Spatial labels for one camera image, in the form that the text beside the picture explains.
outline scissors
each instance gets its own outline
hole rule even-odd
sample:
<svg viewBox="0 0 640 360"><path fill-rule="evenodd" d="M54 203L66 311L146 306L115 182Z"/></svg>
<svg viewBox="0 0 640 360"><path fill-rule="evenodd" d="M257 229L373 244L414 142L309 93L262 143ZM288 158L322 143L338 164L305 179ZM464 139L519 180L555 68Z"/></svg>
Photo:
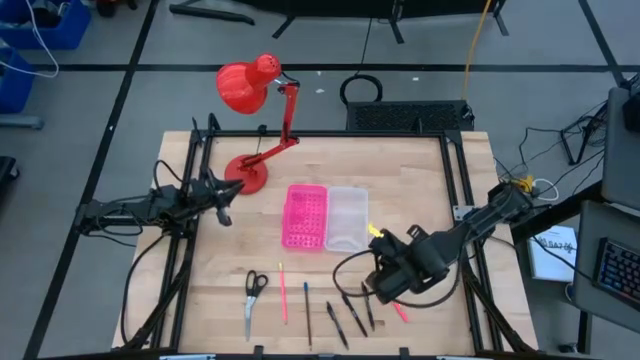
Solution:
<svg viewBox="0 0 640 360"><path fill-rule="evenodd" d="M258 295L262 292L267 284L269 278L267 275L258 275L255 270L249 270L247 273L247 280L245 288L247 290L247 305L244 307L244 337L247 341L251 336L251 309L258 299Z"/></svg>

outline lamp arm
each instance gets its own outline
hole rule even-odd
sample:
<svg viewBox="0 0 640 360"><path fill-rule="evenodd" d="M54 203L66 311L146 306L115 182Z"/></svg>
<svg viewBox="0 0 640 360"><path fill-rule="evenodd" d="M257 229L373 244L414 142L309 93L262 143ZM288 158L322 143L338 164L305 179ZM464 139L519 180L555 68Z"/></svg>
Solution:
<svg viewBox="0 0 640 360"><path fill-rule="evenodd" d="M242 161L243 169L250 169L256 164L266 161L270 157L275 156L276 154L279 154L282 151L300 142L300 139L295 136L291 136L291 125L293 124L293 113L296 110L298 88L300 88L299 83L287 83L278 87L278 92L284 94L287 97L287 103L285 105L284 111L284 120L282 122L282 134L280 134L280 144L274 146L264 153L246 157Z"/></svg>

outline lamp base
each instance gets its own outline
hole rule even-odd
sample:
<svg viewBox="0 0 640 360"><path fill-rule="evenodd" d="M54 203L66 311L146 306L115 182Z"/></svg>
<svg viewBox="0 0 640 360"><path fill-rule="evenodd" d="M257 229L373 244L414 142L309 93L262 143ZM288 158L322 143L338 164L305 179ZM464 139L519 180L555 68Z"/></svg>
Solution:
<svg viewBox="0 0 640 360"><path fill-rule="evenodd" d="M267 176L269 175L267 166L262 161L250 169L241 169L242 160L250 156L253 155L240 155L234 158L224 170L225 180L242 180L244 182L244 187L240 190L240 194L242 195L250 195L258 192L258 190L262 189L264 184L267 183Z"/></svg>

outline red pen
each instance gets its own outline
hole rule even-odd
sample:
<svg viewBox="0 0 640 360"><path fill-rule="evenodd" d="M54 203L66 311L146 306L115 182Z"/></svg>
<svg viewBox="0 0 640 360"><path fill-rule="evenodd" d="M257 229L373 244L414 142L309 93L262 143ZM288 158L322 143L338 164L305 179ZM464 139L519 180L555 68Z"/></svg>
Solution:
<svg viewBox="0 0 640 360"><path fill-rule="evenodd" d="M287 325L287 290L284 285L284 270L282 269L282 262L278 263L280 269L280 297L282 298L282 320Z"/></svg>
<svg viewBox="0 0 640 360"><path fill-rule="evenodd" d="M402 318L402 321L409 322L409 318L407 317L407 314L405 314L405 312L402 311L402 309L400 308L400 304L393 303L393 307L396 308L396 311L398 312L398 315L400 315L400 317Z"/></svg>

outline scissor handle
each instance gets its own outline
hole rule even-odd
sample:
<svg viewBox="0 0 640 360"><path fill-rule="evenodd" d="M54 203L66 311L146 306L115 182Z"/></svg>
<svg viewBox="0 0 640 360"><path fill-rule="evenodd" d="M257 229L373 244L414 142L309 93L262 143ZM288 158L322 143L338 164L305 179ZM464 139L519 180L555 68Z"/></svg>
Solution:
<svg viewBox="0 0 640 360"><path fill-rule="evenodd" d="M269 278L267 275L258 275L255 270L249 270L247 273L247 280L245 282L247 296L258 297L262 289L264 289L268 283Z"/></svg>

